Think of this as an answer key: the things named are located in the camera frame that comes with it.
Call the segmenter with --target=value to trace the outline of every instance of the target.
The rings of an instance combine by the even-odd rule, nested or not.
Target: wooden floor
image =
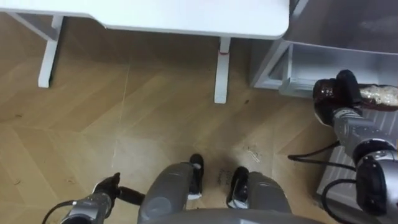
[[[286,155],[326,146],[334,134],[310,100],[248,87],[249,41],[232,42],[225,105],[213,103],[216,37],[67,19],[50,89],[37,87],[40,37],[0,14],[0,43],[0,223],[40,223],[115,172],[145,193],[163,168],[196,152],[206,162],[204,196],[189,208],[225,207],[232,172],[246,166],[278,181],[294,213],[333,223],[311,197],[321,167]],[[113,211],[107,223],[136,220],[132,205]]]

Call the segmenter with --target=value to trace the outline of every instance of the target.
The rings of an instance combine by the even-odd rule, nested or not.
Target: cable
[[[340,168],[344,168],[344,169],[349,169],[352,170],[354,172],[356,172],[355,167],[353,166],[348,166],[348,165],[344,165],[344,164],[339,164],[339,163],[335,163],[335,162],[326,162],[326,161],[317,161],[314,159],[304,159],[306,157],[310,157],[310,156],[314,156],[317,155],[319,153],[323,153],[326,152],[327,150],[331,150],[334,149],[335,147],[340,146],[340,142],[336,141],[332,144],[330,144],[327,147],[324,147],[323,149],[319,149],[315,152],[311,152],[308,154],[301,154],[301,155],[288,155],[287,158],[292,160],[292,161],[297,161],[297,162],[304,162],[304,163],[309,163],[309,164],[317,164],[317,165],[326,165],[326,166],[334,166],[334,167],[340,167]],[[332,182],[330,182],[322,191],[322,195],[321,195],[321,203],[323,206],[323,209],[327,212],[327,214],[329,216],[331,216],[334,220],[342,223],[342,224],[354,224],[351,223],[343,218],[340,218],[338,215],[334,214],[327,203],[327,197],[326,195],[328,194],[329,190],[338,185],[338,184],[356,184],[355,180],[351,180],[351,179],[338,179],[338,180],[334,180]]]
[[[71,205],[73,205],[73,203],[75,203],[74,200],[69,200],[69,201],[66,201],[66,202],[61,202],[61,203],[57,204],[56,206],[52,207],[52,208],[49,210],[49,212],[47,212],[47,214],[45,214],[42,224],[45,224],[45,223],[47,222],[47,220],[49,219],[49,216],[50,216],[55,210],[57,210],[58,208],[65,207],[65,206],[71,206]]]
[[[349,222],[345,219],[340,218],[339,216],[337,216],[336,214],[334,214],[327,203],[327,197],[326,195],[328,194],[329,190],[338,185],[338,184],[356,184],[356,180],[352,180],[352,179],[339,179],[339,180],[334,180],[332,182],[330,182],[328,185],[326,185],[326,187],[323,189],[322,195],[321,195],[321,203],[323,206],[323,209],[327,212],[327,214],[329,216],[331,216],[333,219],[335,219],[336,221],[342,223],[342,224],[354,224],[352,222]]]
[[[327,150],[334,149],[337,146],[340,146],[340,142],[339,141],[336,141],[336,142],[332,143],[331,145],[329,145],[327,147],[324,147],[323,149],[319,149],[319,150],[317,150],[315,152],[311,152],[311,153],[308,153],[308,154],[302,154],[302,155],[288,155],[287,158],[289,158],[292,161],[340,167],[340,168],[349,169],[349,170],[352,170],[352,171],[355,172],[356,171],[355,167],[348,166],[348,165],[345,165],[345,164],[339,164],[339,163],[335,163],[335,162],[326,162],[326,161],[317,161],[317,160],[314,160],[314,159],[304,159],[306,157],[314,156],[314,155],[317,155],[319,153],[325,152]]]

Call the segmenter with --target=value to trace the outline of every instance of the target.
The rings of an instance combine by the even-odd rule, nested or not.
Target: white shelf
[[[359,83],[398,85],[398,56],[290,45],[261,88],[273,85],[283,95],[311,97],[315,82],[351,70]]]

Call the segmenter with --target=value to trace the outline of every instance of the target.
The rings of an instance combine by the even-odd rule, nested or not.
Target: white table
[[[64,16],[92,17],[107,29],[218,36],[216,103],[226,102],[231,38],[278,39],[289,26],[289,0],[0,0],[0,11],[47,40],[43,88],[50,85]],[[35,14],[52,15],[52,26]]]

